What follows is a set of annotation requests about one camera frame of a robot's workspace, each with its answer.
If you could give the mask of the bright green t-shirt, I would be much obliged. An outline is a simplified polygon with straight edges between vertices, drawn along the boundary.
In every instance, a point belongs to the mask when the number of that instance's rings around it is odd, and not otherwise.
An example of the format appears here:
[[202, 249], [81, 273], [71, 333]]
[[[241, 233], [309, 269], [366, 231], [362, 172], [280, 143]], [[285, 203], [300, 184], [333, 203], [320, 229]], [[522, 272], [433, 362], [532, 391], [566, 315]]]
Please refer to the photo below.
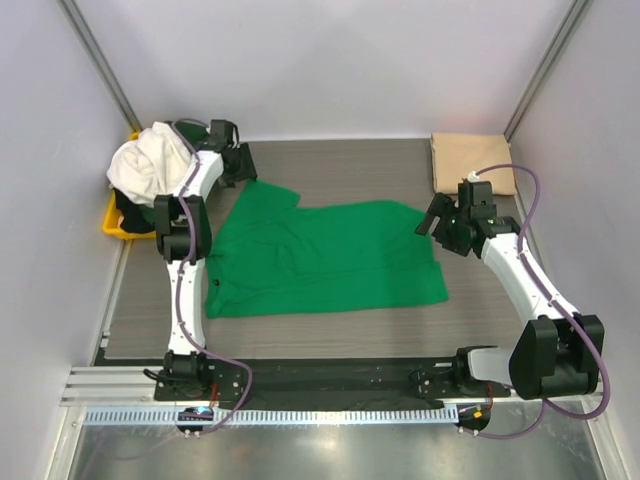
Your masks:
[[392, 200], [300, 206], [248, 182], [206, 260], [209, 318], [331, 313], [443, 303], [449, 294], [420, 211]]

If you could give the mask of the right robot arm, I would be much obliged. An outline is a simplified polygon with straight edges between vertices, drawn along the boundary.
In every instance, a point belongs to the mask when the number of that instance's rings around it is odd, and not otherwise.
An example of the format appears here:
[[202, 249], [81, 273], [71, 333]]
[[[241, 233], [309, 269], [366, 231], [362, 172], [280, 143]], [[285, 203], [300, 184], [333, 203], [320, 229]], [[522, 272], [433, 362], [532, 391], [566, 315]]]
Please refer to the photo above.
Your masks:
[[458, 350], [451, 384], [471, 396], [486, 382], [511, 386], [523, 399], [583, 395], [595, 391], [594, 359], [604, 326], [583, 315], [553, 286], [531, 257], [520, 225], [501, 216], [488, 181], [458, 185], [457, 198], [437, 193], [415, 229], [444, 249], [475, 254], [497, 277], [525, 326], [512, 349], [474, 346]]

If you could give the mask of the yellow plastic bin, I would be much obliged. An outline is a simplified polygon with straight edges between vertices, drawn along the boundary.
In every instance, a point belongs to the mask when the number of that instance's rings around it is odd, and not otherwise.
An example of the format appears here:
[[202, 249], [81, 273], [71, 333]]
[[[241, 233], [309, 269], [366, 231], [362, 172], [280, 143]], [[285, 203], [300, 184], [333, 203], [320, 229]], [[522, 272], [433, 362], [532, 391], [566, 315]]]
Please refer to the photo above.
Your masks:
[[121, 240], [152, 239], [155, 237], [153, 208], [157, 193], [156, 171], [139, 137], [146, 129], [133, 131], [114, 153], [106, 176], [110, 195], [102, 231]]

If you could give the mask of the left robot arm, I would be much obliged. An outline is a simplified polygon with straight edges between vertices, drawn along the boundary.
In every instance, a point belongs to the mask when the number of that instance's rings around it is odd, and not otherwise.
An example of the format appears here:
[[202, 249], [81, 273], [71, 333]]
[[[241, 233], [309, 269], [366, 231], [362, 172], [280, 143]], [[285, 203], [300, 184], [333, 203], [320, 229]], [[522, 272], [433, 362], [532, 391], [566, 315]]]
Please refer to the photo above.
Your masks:
[[169, 193], [154, 199], [157, 249], [170, 282], [171, 333], [162, 369], [148, 376], [155, 382], [156, 400], [198, 400], [214, 386], [202, 314], [202, 283], [212, 247], [206, 200], [217, 183], [233, 187], [255, 180], [257, 172], [235, 123], [182, 119], [169, 127], [190, 154], [190, 164]]

